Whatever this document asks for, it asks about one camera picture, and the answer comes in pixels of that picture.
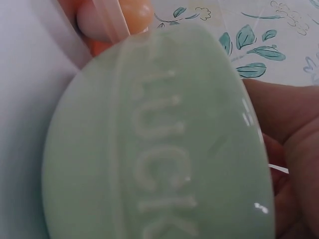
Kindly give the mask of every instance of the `floral tablecloth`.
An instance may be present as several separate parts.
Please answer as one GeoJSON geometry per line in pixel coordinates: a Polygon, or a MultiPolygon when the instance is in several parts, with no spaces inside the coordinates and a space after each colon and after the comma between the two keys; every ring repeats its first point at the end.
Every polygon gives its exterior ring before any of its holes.
{"type": "Polygon", "coordinates": [[[241,77],[319,85],[319,0],[152,1],[151,29],[206,24],[241,77]]]}

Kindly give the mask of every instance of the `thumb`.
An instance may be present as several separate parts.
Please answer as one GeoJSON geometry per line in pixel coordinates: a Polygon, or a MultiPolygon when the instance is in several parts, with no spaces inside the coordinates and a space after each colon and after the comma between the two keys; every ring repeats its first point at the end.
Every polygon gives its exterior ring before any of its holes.
{"type": "Polygon", "coordinates": [[[285,148],[303,215],[319,236],[319,87],[244,80],[262,131],[285,148]]]}

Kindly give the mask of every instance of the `embossed lettering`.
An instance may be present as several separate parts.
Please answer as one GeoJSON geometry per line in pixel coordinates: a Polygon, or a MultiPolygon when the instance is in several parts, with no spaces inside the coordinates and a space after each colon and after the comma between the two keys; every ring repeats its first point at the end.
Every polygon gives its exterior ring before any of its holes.
{"type": "Polygon", "coordinates": [[[175,162],[177,168],[177,173],[170,178],[173,188],[179,189],[190,180],[191,165],[188,153],[182,148],[161,146],[143,152],[137,159],[134,175],[141,188],[151,192],[156,190],[157,183],[148,171],[148,166],[153,161],[165,159],[175,162]]]}
{"type": "Polygon", "coordinates": [[[151,83],[157,82],[157,81],[174,79],[174,76],[175,76],[175,71],[168,70],[168,71],[160,72],[158,74],[148,75],[148,76],[142,77],[140,79],[136,78],[134,80],[133,86],[132,86],[133,100],[139,100],[144,96],[144,94],[145,94],[144,84],[151,84],[151,83]]]}
{"type": "Polygon", "coordinates": [[[158,238],[170,228],[177,228],[193,237],[198,236],[198,228],[194,222],[178,217],[163,217],[157,222],[146,226],[143,231],[143,239],[158,238]]]}
{"type": "Polygon", "coordinates": [[[196,206],[197,202],[193,196],[155,199],[152,201],[142,201],[138,204],[141,213],[167,208],[192,209],[196,206]]]}
{"type": "Polygon", "coordinates": [[[144,117],[148,113],[176,107],[181,104],[180,96],[172,96],[165,99],[154,100],[143,103],[133,112],[133,125],[136,133],[145,139],[163,138],[170,135],[181,135],[184,133],[184,123],[178,121],[172,125],[162,125],[149,127],[145,123],[144,117]]]}

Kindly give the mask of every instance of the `green glass bowl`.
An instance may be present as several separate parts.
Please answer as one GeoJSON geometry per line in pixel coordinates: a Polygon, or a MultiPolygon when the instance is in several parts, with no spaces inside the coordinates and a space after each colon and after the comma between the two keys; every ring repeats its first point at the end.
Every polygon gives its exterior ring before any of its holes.
{"type": "Polygon", "coordinates": [[[131,36],[72,81],[43,162],[51,239],[273,239],[262,134],[199,25],[131,36]]]}

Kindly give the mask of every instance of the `white surface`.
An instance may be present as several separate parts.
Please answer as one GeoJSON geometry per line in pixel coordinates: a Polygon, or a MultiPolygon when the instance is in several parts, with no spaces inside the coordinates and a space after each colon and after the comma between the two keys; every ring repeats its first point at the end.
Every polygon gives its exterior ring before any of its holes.
{"type": "Polygon", "coordinates": [[[49,0],[0,0],[3,239],[47,238],[39,178],[46,129],[63,90],[90,59],[65,22],[49,0]]]}

